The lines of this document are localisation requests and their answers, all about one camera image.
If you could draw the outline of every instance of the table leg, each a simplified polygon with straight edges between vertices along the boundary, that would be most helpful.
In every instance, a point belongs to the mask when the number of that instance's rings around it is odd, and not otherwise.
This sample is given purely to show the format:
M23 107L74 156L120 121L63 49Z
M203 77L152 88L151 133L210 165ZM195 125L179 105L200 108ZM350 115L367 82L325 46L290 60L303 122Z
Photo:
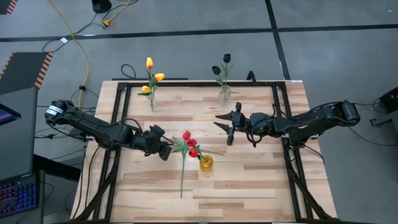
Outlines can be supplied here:
M33 171L44 170L46 174L79 182L80 169L55 162L42 156L33 156Z

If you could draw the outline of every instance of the white label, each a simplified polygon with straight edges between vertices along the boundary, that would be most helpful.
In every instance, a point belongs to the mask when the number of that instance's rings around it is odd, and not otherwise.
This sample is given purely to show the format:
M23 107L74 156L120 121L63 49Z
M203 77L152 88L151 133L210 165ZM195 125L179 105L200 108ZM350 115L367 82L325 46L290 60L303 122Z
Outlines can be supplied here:
M69 41L69 40L67 40L67 39L64 38L64 37L62 37L60 40L61 40L61 42L64 43L64 44L66 44L66 43Z
M52 114L52 115L57 115L57 112L55 112L54 110L50 110L50 109L48 109L47 111L46 111L46 113L49 113L49 114Z
M58 112L58 113L63 113L63 110L60 109L60 108L57 108L56 106L50 106L49 109L54 110L54 111L56 111L56 112Z

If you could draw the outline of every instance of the desk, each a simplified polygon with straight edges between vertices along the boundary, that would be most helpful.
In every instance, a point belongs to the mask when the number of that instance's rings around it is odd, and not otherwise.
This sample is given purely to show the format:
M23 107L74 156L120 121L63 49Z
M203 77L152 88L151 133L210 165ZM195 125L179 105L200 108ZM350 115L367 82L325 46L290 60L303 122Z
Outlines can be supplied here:
M99 96L96 117L111 120L118 82L104 82ZM286 82L293 114L309 110L303 83ZM220 87L159 87L157 111L150 110L149 101L137 96L141 88L131 90L128 118L138 120L144 129L158 124L167 137L180 137L190 130L201 148L222 152L214 155L211 172L203 172L198 160L187 157L185 163L183 198L180 198L182 156L171 153L168 161L157 155L144 157L144 153L123 149L114 193L112 222L271 222L294 221L287 172L280 139L263 138L253 148L246 135L236 133L233 146L226 145L226 134L213 124L216 114L234 110L242 103L242 112L272 114L273 94L266 86L234 86L227 106L218 103ZM119 117L124 95L119 105ZM319 150L317 141L308 146ZM88 166L97 148L88 145L83 170L83 196L86 195ZM333 199L322 160L306 149L301 149L303 168L309 191L331 216L336 216ZM88 200L98 189L104 150L97 153L91 168ZM80 193L76 194L73 212ZM305 217L302 195L298 190L302 216ZM100 218L104 217L107 192L101 204ZM78 214L83 210L81 199Z

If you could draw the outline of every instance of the yellow cable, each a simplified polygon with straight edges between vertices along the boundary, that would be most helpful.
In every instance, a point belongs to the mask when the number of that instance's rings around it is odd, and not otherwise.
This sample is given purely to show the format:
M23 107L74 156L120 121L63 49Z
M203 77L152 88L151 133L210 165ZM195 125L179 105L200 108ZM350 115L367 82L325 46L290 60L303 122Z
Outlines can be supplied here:
M54 5L54 3L52 2L52 0L49 0L49 3L52 5L52 7L57 11L57 13L61 16L61 18L63 19L63 22L65 23L65 25L68 27L69 31L70 31L70 35L72 36L72 39L76 42L76 44L78 44L81 48L81 50L83 51L85 57L86 57L86 65L87 65L87 72L86 72L86 78L85 81L83 82L83 86L86 84L88 75L90 74L90 61L88 60L87 57L87 53L85 51L85 49L83 48L83 46L81 46L81 44L75 39L75 34L73 33L72 29L70 28L67 20L64 18L64 16L61 14L61 12L57 9L57 7ZM83 90L80 90L80 94L79 94L79 108L81 105L81 98L83 97Z
M108 27L109 25L111 25L111 21L112 21L116 16L118 16L119 13L120 13L121 11L123 11L125 8L127 8L127 7L129 6L129 4L130 4L131 1L132 1L132 0L129 0L129 1L127 2L127 4L126 4L125 6L123 6L123 8L121 8L121 9L120 9L115 15L113 15L110 19L107 19L107 20L103 21L103 24L104 24L106 27Z

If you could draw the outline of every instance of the orange striped tape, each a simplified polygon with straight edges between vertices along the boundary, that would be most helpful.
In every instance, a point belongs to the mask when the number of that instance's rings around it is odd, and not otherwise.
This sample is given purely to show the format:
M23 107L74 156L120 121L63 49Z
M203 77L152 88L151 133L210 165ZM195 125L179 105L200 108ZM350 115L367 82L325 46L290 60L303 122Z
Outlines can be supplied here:
M7 69L8 63L11 61L12 56L14 56L14 53L12 53L11 56L8 58L8 60L7 60L7 62L6 62L6 66L4 66L4 69L3 69L3 70L1 71L1 73L0 73L0 79L1 79L1 77L4 75L4 72L5 72L6 69Z
M40 89L43 85L45 74L47 73L47 70L49 69L52 57L54 56L54 53L50 52L45 56L42 68L40 69L39 75L37 76L35 86Z
M10 15L12 12L14 12L17 2L18 0L11 0L10 5L7 8L7 15Z

